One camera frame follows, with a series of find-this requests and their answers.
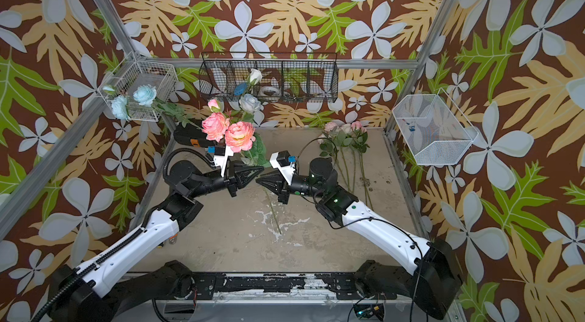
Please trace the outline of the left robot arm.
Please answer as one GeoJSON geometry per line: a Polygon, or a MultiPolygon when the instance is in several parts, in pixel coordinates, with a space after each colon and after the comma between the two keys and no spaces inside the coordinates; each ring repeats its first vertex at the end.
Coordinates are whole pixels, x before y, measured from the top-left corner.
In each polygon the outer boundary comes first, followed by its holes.
{"type": "Polygon", "coordinates": [[[223,190],[236,196],[263,170],[262,166],[228,161],[225,170],[213,165],[210,172],[203,173],[187,160],[165,162],[163,178],[170,187],[168,197],[149,209],[141,224],[107,250],[74,269],[60,269],[53,277],[46,304],[32,319],[111,321],[144,302],[186,295],[193,282],[192,272],[178,261],[137,278],[123,277],[195,220],[204,207],[197,197],[223,190]]]}

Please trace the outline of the small pink bud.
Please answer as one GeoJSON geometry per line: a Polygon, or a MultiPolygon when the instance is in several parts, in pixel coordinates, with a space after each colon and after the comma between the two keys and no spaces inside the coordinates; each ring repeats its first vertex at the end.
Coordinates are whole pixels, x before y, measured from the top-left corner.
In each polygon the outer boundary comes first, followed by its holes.
{"type": "Polygon", "coordinates": [[[221,113],[222,112],[221,105],[215,99],[208,101],[208,107],[210,108],[212,113],[221,113]]]}

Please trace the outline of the large pink carnation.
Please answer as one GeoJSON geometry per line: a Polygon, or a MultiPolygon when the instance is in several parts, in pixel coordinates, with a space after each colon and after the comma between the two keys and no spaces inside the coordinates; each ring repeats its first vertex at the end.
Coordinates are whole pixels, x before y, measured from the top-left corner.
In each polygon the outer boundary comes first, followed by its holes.
{"type": "MultiPolygon", "coordinates": [[[[223,141],[229,146],[234,154],[239,157],[236,161],[245,165],[264,166],[269,168],[267,150],[259,135],[255,134],[255,128],[250,122],[239,121],[230,124],[226,130],[223,141]]],[[[234,174],[233,166],[229,165],[229,174],[234,174]]]]}

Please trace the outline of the cream rose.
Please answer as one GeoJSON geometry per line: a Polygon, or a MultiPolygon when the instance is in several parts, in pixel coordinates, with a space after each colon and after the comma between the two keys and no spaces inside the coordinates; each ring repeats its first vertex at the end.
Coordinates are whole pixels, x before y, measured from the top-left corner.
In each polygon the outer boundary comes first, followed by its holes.
{"type": "Polygon", "coordinates": [[[347,186],[346,171],[343,168],[341,150],[341,141],[345,138],[345,134],[341,131],[341,126],[336,122],[329,122],[324,126],[322,134],[318,138],[319,148],[321,149],[322,157],[331,157],[334,160],[334,165],[341,174],[344,184],[347,186]]]}

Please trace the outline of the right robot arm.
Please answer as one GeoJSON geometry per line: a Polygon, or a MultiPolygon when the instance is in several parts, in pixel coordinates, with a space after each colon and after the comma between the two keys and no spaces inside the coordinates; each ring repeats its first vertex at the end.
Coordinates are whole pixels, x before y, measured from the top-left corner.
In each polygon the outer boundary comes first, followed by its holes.
{"type": "Polygon", "coordinates": [[[338,183],[330,158],[313,159],[306,176],[298,172],[296,159],[286,152],[274,154],[271,164],[273,171],[256,181],[281,203],[288,203],[292,195],[310,199],[334,230],[355,232],[396,261],[394,266],[366,261],[354,274],[361,296],[403,295],[427,316],[446,317],[463,285],[463,272],[446,241],[413,235],[376,214],[338,183]]]}

